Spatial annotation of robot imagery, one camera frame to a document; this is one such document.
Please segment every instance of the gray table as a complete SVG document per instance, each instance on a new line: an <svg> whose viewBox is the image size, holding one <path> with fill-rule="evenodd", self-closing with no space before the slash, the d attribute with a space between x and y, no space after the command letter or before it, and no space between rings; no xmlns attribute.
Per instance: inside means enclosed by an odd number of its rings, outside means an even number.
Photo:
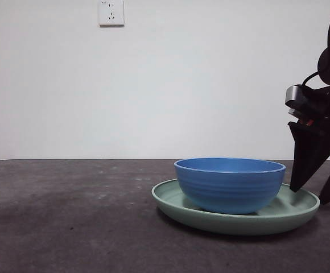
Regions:
<svg viewBox="0 0 330 273"><path fill-rule="evenodd" d="M0 273L330 272L330 204L283 234L199 231L152 199L173 162L0 161ZM290 181L292 161L279 162ZM306 189L319 193L329 173L326 162Z"/></svg>

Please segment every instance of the bowl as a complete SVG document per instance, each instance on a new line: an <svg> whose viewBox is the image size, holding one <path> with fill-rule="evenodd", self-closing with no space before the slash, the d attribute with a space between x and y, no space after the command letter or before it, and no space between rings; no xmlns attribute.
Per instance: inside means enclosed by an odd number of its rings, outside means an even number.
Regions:
<svg viewBox="0 0 330 273"><path fill-rule="evenodd" d="M174 163L179 186L209 212L248 214L278 194L285 166L247 158L190 158Z"/></svg>

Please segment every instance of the bowl rim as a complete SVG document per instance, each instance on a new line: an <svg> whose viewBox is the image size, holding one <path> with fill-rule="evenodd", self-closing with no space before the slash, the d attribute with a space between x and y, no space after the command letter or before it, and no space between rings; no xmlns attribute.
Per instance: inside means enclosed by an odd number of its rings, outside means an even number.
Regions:
<svg viewBox="0 0 330 273"><path fill-rule="evenodd" d="M188 161L188 160L194 160L194 159L242 159L242 160L252 160L252 161L261 161L261 162L269 162L269 163L273 163L275 165L279 165L280 168L279 169L272 169L269 171L207 171L204 169L195 169L195 168L188 168L188 167L184 167L184 166L180 166L179 163L180 162L184 162L184 161ZM196 171L196 172L206 172L206 173L232 173L232 174L255 174L255 173L272 173L272 172L281 172L284 171L286 169L285 165L278 163L278 162L274 162L274 161L269 161L269 160L262 160L262 159L253 159L253 158L225 158L225 157L211 157L211 158L187 158L187 159L180 159L178 161L176 161L174 163L174 166L176 168L180 168L180 169L186 169L188 171Z"/></svg>

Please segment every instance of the sage green dish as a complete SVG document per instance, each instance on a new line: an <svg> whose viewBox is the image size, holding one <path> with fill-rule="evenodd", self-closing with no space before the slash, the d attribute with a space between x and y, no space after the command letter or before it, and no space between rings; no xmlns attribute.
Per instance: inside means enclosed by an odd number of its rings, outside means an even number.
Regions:
<svg viewBox="0 0 330 273"><path fill-rule="evenodd" d="M152 188L159 209L177 222L196 229L230 235L267 235L300 227L308 222L319 207L318 197L304 189L294 193L282 184L268 206L250 214L221 214L201 210L191 203L177 179Z"/></svg>

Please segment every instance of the wall outlet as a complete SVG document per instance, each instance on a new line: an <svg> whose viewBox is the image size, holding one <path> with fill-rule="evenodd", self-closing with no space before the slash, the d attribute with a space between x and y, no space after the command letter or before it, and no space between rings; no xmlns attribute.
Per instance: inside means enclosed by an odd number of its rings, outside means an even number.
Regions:
<svg viewBox="0 0 330 273"><path fill-rule="evenodd" d="M125 1L98 0L98 15L100 26L124 26Z"/></svg>

